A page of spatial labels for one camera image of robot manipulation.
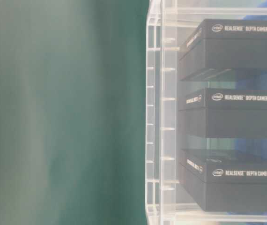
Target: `black product box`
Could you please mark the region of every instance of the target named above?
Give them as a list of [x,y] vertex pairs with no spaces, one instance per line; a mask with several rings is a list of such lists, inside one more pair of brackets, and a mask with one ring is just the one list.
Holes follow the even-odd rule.
[[204,211],[267,212],[267,159],[233,150],[182,152],[179,181]]
[[267,21],[205,19],[181,46],[178,77],[236,81],[267,72]]
[[267,138],[267,90],[202,89],[178,103],[184,134]]

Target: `green curtain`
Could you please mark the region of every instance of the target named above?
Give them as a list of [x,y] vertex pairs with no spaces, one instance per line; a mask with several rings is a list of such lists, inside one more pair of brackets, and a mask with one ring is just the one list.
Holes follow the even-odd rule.
[[0,225],[144,225],[147,0],[0,0]]

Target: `transparent display box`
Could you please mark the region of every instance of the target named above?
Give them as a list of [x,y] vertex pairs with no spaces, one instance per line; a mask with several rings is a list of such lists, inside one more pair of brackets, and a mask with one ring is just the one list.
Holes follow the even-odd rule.
[[[206,29],[203,28],[200,33],[197,30],[205,19],[265,22],[267,21],[267,0],[150,0],[147,17],[145,141],[145,207],[149,225],[267,223],[267,168],[256,167],[267,166],[267,122],[264,123],[267,121],[267,47],[265,49],[262,47],[267,46],[267,36],[262,35],[263,41],[249,38],[248,42],[228,42],[230,44],[224,42],[221,45],[219,45],[220,40],[216,43],[207,40],[199,50],[200,53],[193,53],[189,60],[181,64],[181,59],[186,57],[189,51],[195,50],[195,46],[200,43],[194,43],[194,41]],[[225,29],[224,26],[216,23],[209,28],[218,33]],[[226,29],[237,31],[241,29],[239,27],[241,26],[228,26]],[[249,27],[247,29],[252,29],[252,32],[267,33],[266,24]],[[215,44],[220,54],[214,55],[212,46]],[[231,51],[236,52],[236,55],[231,57],[237,61],[237,64],[242,61],[247,61],[249,64],[252,62],[253,65],[249,66],[251,68],[245,69],[247,65],[240,67],[221,65],[218,69],[216,69],[218,65],[210,66],[209,61],[216,57],[220,57],[216,60],[218,63],[225,63],[228,55],[222,53],[222,49],[227,46],[233,49]],[[199,56],[202,54],[201,51],[207,52],[208,59]],[[201,68],[200,72],[196,72],[197,68],[189,70],[190,67],[195,65],[200,67],[201,64],[204,69]],[[206,78],[185,79],[183,75]],[[245,105],[237,105],[236,108],[232,105],[229,105],[229,108],[223,105],[218,108],[214,101],[224,100],[225,96],[231,101],[237,100],[238,96],[243,96],[242,101],[247,99],[253,105],[249,106],[245,103]],[[199,106],[204,113],[200,113],[197,107],[197,109],[182,109],[184,104],[200,102],[204,98],[206,98],[205,105]],[[210,125],[216,116],[209,115],[208,111],[214,107],[226,110],[226,113],[230,111],[232,119],[230,117],[226,119],[230,122],[221,122],[218,125],[216,125],[217,122],[213,122],[213,125]],[[223,118],[225,121],[224,112],[218,111],[218,113],[218,118]],[[242,122],[237,121],[239,115],[243,119]],[[221,152],[222,156],[230,155],[230,159],[241,158],[247,168],[245,171],[237,168],[226,172],[234,178],[241,174],[245,177],[249,176],[250,180],[249,182],[242,180],[243,186],[239,187],[235,184],[240,184],[240,180],[225,180],[224,183],[232,188],[232,202],[229,202],[226,197],[217,200],[218,196],[209,201],[209,196],[205,196],[206,206],[203,206],[197,197],[199,194],[191,193],[199,185],[203,185],[204,182],[201,179],[206,179],[195,178],[196,172],[193,172],[193,169],[201,173],[204,170],[202,166],[207,166],[207,158],[204,157],[206,162],[200,166],[201,162],[195,163],[190,160],[191,158],[183,155],[183,152],[186,153],[183,150],[193,154],[196,150],[200,150],[208,154],[208,160],[213,160],[213,163],[221,161],[219,158],[210,158],[212,155],[215,156],[216,152]],[[242,152],[243,155],[237,156],[237,151]],[[185,166],[193,168],[182,174],[181,166],[187,159],[189,163]],[[225,169],[220,172],[219,168],[216,168],[216,171],[213,170],[214,176],[225,176]],[[263,176],[265,180],[260,180],[259,177]],[[249,186],[253,183],[254,192],[257,190],[262,192],[262,187],[256,190],[256,185],[265,184],[265,193],[262,195],[265,197],[259,197],[256,200],[249,198],[245,203],[246,207],[242,207],[242,202],[252,194]],[[212,186],[212,189],[214,188],[218,189],[219,185]],[[235,191],[241,193],[242,197],[238,197]],[[200,189],[200,192],[205,195],[206,190]],[[216,208],[211,207],[215,204],[214,199],[218,202]],[[241,211],[236,210],[239,204]]]

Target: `clear acrylic case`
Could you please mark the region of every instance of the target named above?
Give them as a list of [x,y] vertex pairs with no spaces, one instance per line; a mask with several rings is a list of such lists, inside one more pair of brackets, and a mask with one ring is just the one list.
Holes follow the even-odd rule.
[[[267,0],[150,0],[146,47],[146,173],[145,207],[149,225],[267,223],[264,213],[207,212],[178,179],[178,99],[182,91],[202,88],[253,88],[235,81],[179,82],[181,45],[204,19],[267,20]],[[267,79],[256,81],[267,90]],[[267,148],[267,139],[199,138],[188,136],[193,148]]]

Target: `camera box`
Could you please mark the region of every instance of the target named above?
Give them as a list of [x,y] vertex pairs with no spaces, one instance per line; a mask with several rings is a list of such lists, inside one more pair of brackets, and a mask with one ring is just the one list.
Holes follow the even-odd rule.
[[267,21],[205,19],[178,59],[180,80],[236,81],[267,73]]
[[179,181],[203,210],[267,212],[267,159],[235,150],[180,152]]
[[267,90],[205,88],[178,103],[182,133],[205,138],[267,138]]

